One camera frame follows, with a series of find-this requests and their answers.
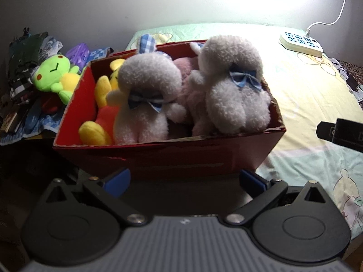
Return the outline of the yellow tiger plush red shirt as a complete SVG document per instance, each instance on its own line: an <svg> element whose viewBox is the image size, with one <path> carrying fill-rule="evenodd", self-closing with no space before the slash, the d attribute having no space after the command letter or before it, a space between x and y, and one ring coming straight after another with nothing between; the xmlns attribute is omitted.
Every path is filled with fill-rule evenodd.
<svg viewBox="0 0 363 272"><path fill-rule="evenodd" d="M94 121L85 121L78 129L79 137L85 145L108 146L113 144L113 125L119 108L109 106L106 96L109 92L118 89L118 69L124 62L125 59L110 62L111 75L103 75L96 82L94 96L98 107L97 117Z"/></svg>

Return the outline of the mauve teddy bear plush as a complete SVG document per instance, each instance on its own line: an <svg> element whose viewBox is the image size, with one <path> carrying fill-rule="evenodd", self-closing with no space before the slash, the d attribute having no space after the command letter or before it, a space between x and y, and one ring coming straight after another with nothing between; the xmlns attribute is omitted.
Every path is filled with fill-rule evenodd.
<svg viewBox="0 0 363 272"><path fill-rule="evenodd" d="M181 106L185 112L182 116L178 112L177 117L172 117L171 121L180 124L193 120L192 136L208 136L213 132L214 125L207 113L206 92L194 89L189 83L191 71L199 69L198 57L181 57L175 59L173 63L180 70L182 79L181 92L174 104Z"/></svg>

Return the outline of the white fluffy plush dark bow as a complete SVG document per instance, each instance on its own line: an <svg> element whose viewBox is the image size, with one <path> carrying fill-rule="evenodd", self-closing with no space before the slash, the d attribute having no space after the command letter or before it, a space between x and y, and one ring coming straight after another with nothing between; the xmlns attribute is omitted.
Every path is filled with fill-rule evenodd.
<svg viewBox="0 0 363 272"><path fill-rule="evenodd" d="M118 107L115 144L164 141L168 121L184 121L186 109L177 103L182 76L171 59L157 52L136 54L118 69L117 80L118 89L106 96L109 106Z"/></svg>

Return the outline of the pink fluffy plush blue bow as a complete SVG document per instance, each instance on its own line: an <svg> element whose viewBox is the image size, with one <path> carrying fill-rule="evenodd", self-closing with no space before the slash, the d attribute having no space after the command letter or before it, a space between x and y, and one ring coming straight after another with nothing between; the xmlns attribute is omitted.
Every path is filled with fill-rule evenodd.
<svg viewBox="0 0 363 272"><path fill-rule="evenodd" d="M267 129L271 97L262 87L263 63L251 42L232 35L210 37L198 51L198 66L189 83L204 92L208 117L219 132Z"/></svg>

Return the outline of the white bunny plush plaid ears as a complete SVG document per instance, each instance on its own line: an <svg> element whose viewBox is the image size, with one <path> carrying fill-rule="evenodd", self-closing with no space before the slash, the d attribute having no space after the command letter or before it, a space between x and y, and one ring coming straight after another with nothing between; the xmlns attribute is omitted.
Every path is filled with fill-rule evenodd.
<svg viewBox="0 0 363 272"><path fill-rule="evenodd" d="M143 34L138 38L136 50L137 53L157 53L172 60L170 55L157 49L156 40L150 34Z"/></svg>

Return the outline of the red cardboard box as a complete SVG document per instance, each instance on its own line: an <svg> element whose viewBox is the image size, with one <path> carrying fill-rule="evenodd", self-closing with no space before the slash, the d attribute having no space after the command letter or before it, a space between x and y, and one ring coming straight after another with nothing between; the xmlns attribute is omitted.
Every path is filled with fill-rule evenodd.
<svg viewBox="0 0 363 272"><path fill-rule="evenodd" d="M279 105L271 100L271 120L261 133L191 136L191 125L170 124L169 139L155 143L87 146L78 129L97 116L94 96L96 81L115 59L127 59L135 50L115 53L91 61L84 71L73 97L65 109L54 149L74 159L79 167L93 176L106 176L122 168L130 169L134 179L154 177L202 177L248 169L256 170L286 131Z"/></svg>

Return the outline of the pastel baby print bed sheet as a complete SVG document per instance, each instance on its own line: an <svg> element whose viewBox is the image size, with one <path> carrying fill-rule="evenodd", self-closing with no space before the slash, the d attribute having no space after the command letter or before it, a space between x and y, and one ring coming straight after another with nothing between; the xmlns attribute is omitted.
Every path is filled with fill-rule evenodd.
<svg viewBox="0 0 363 272"><path fill-rule="evenodd" d="M256 45L263 75L278 102L285 135L258 168L263 178L281 178L292 185L314 179L333 198L353 237L362 233L362 153L316 136L322 121L362 122L362 109L327 56L315 57L285 49L283 30L269 25L202 23L151 28L158 44L197 41L233 35Z"/></svg>

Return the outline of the white power strip blue sockets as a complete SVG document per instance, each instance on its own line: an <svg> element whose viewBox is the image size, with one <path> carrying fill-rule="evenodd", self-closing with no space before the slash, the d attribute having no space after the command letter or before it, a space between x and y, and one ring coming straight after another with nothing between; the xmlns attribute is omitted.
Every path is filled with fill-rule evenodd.
<svg viewBox="0 0 363 272"><path fill-rule="evenodd" d="M304 31L285 30L280 35L280 43L284 48L290 51L319 58L321 58L323 54L323 48L320 43L312 37L306 37Z"/></svg>

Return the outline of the green frog plush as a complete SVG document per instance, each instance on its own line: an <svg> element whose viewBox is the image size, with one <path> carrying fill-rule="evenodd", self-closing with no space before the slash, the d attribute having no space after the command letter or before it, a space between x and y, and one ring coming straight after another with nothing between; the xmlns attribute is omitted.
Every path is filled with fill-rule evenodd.
<svg viewBox="0 0 363 272"><path fill-rule="evenodd" d="M78 66L64 55L56 54L35 69L31 81L39 91L55 93L67 105L81 78L78 72Z"/></svg>

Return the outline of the purple plastic pack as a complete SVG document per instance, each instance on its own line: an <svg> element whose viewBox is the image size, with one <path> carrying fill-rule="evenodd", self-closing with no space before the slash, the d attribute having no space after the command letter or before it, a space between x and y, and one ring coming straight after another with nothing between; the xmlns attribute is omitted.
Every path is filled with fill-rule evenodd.
<svg viewBox="0 0 363 272"><path fill-rule="evenodd" d="M69 49L65 56L69 59L71 65L77 66L80 71L86 65L90 50L85 42L82 42L75 47Z"/></svg>

